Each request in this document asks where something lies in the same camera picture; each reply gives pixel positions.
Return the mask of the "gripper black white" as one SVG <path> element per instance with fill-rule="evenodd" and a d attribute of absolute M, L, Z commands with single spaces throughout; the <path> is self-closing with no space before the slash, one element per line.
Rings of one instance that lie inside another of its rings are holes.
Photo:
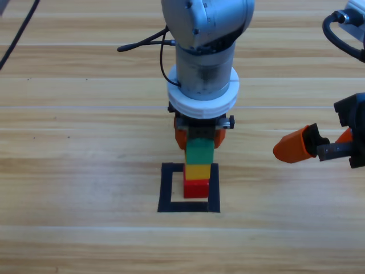
<path fill-rule="evenodd" d="M 341 126 L 347 129 L 335 143 L 321 137 L 316 123 L 282 137 L 274 156 L 285 163 L 298 163 L 318 156 L 320 161 L 348 157 L 351 168 L 364 166 L 364 93 L 334 103 Z"/>
<path fill-rule="evenodd" d="M 230 111 L 235 105 L 240 89 L 240 79 L 234 68 L 231 69 L 228 90 L 216 99 L 197 100 L 189 98 L 177 86 L 167 84 L 168 99 L 172 107 L 179 113 L 195 119 L 217 118 Z M 226 129 L 215 131 L 214 148 L 217 149 L 224 141 Z M 181 150 L 186 149 L 188 131 L 175 129 L 175 140 Z"/>

